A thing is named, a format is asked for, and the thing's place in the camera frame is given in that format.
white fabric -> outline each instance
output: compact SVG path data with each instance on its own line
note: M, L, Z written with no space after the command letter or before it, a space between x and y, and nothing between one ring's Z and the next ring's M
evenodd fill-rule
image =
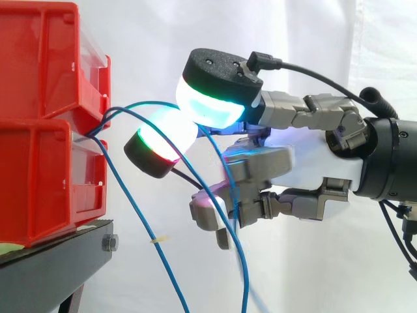
M243 57L252 50L270 53L349 82L356 93L373 85L401 117L417 117L413 1L369 0L356 6L351 0L76 2L112 58L113 106L174 101L189 52L206 47ZM262 77L267 90L299 96L334 92L299 74L289 80L284 71ZM192 221L188 202L194 187L171 174L162 180L146 176L125 157L123 145L138 125L120 115L102 137L156 235L171 238L162 248L190 310L240 312L242 284L234 255L221 251L214 233ZM235 138L216 140L224 149ZM206 140L198 140L188 156L208 184L222 179ZM119 250L86 283L79 311L182 312L154 247L110 172L108 182L107 217L115 219ZM370 200L350 199L348 210L321 223L280 216L241 231L251 281L272 312L416 311L417 283L380 209ZM252 303L248 312L256 312Z

red storage bin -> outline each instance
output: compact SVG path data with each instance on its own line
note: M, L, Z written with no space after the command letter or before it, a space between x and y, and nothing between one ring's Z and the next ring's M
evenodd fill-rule
M106 160L68 122L0 119L0 243L26 247L106 213Z
M0 42L0 118L65 119L80 134L100 122L110 59L75 4L0 1Z

black cable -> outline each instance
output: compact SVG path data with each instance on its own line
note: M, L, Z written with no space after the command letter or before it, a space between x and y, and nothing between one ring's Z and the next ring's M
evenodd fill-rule
M397 234L397 231L395 230L394 225L392 224L390 215L388 215L388 212L386 211L384 202L380 201L380 202L378 202L378 204L381 207L381 211L382 211L382 213L384 215L384 218L386 220L386 223L388 224L388 227L390 228L390 231L391 231L392 235L394 236L394 239L395 239L395 241L396 241L399 249L403 253L404 257L407 259L407 261L410 263L410 265L411 266L414 266L414 261L412 260L412 258L410 257L410 254L405 249L405 247L403 245L403 242L399 238L399 236Z
M389 206L391 209L393 209L397 213L398 218L401 218L401 219L403 218L403 215L405 214L405 210L400 209L399 207L395 206L394 204L392 204L388 200L383 200L382 202L385 205Z
M173 168L171 170L174 174L177 174L179 177L185 179L187 182L189 182L190 184L192 184L194 187L196 187L198 190L202 190L203 186L201 186L197 181L195 181L194 179L192 179L190 176L188 176L185 173L182 173L180 170Z
M374 113L377 117L381 117L381 118L391 118L391 117L393 117L394 119L398 119L398 114L394 110L394 108L385 99L383 99L381 97L381 94L374 88L372 88L372 90L370 90L369 88L367 89L367 91L372 92L372 95L373 95L372 98L375 98L374 101L368 102L368 101L356 96L354 93L350 92L349 90L342 87L338 83L332 81L331 79L329 79L329 78L327 78L327 77L325 77L325 76L323 76L323 75L321 75L317 72L309 70L307 68L300 67L298 65L294 65L294 64L290 64L290 63L286 63L286 62L282 62L282 63L277 62L277 67L278 68L285 68L287 70L293 70L295 72L299 72L299 73L305 74L307 76L310 76L312 78L315 78L316 80L320 80L321 82L326 83L330 87L333 87L334 89L336 89L340 93L343 93L346 97L348 97L348 98L356 101L357 103L363 105L370 112Z

bolt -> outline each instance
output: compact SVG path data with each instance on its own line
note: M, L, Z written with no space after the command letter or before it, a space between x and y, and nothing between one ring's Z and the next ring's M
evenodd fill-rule
M102 241L102 248L103 251L106 252L114 252L117 251L117 248L119 247L119 236L115 234L107 234L104 236Z

